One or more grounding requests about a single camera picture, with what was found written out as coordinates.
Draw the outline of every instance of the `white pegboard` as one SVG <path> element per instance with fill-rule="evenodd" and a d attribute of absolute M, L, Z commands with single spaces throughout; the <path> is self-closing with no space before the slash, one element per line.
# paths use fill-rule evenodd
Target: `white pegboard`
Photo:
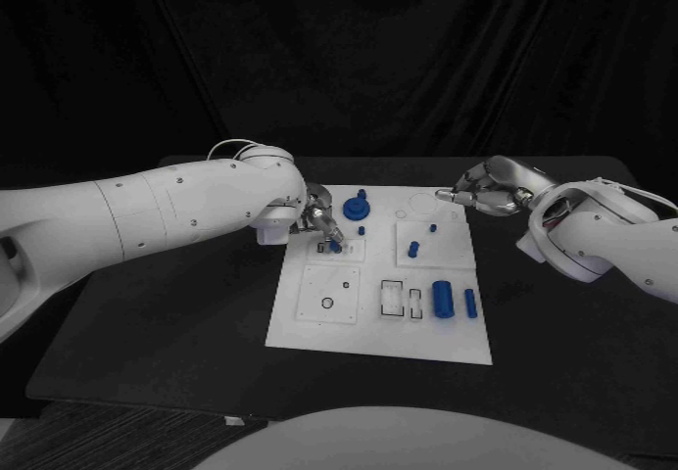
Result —
<path fill-rule="evenodd" d="M 354 251 L 349 248 L 346 254 L 318 253 L 322 232 L 290 237 L 266 346 L 492 364 L 465 207 L 436 199 L 440 188 L 325 187 L 332 194 L 333 216 Z M 342 208 L 359 189 L 368 192 L 372 209 L 364 220 L 352 221 L 343 216 Z M 434 233 L 430 232 L 431 223 L 439 226 Z M 365 236 L 358 233 L 359 226 L 365 226 Z M 407 257 L 410 238 L 420 242 L 416 258 Z M 305 279 L 307 283 L 313 277 L 305 276 L 306 268 L 315 266 L 325 266 L 319 268 L 323 275 L 315 276 L 316 279 L 332 279 L 322 281 L 323 285 L 330 284 L 322 293 L 322 286 L 313 291 L 305 285 Z M 355 315 L 342 301 L 342 310 L 335 316 L 335 313 L 323 312 L 319 296 L 332 297 L 325 293 L 342 289 L 343 282 L 354 288 L 355 279 L 349 276 L 354 268 L 359 279 Z M 382 280 L 403 284 L 400 295 L 406 314 L 401 317 L 381 315 Z M 455 316 L 446 319 L 434 315 L 433 283 L 439 280 L 452 284 Z M 421 290 L 421 299 L 416 296 L 413 303 L 411 289 Z M 465 289 L 475 291 L 478 318 L 469 318 L 466 313 Z M 349 299 L 349 292 L 336 295 Z M 316 321 L 299 316 L 310 307 Z M 410 309 L 417 307 L 423 311 L 421 319 L 411 318 Z"/>

